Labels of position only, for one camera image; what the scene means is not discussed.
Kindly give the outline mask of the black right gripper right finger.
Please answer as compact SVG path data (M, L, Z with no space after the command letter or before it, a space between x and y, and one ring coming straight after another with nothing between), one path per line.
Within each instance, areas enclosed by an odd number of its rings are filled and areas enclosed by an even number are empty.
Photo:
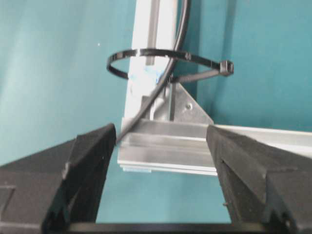
M233 223L312 231L312 160L215 126L206 141Z

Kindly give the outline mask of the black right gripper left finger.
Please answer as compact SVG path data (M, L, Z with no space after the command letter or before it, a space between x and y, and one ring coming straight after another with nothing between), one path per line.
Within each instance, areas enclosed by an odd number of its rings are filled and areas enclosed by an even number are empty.
M0 231L47 234L97 219L116 130L108 124L0 168Z

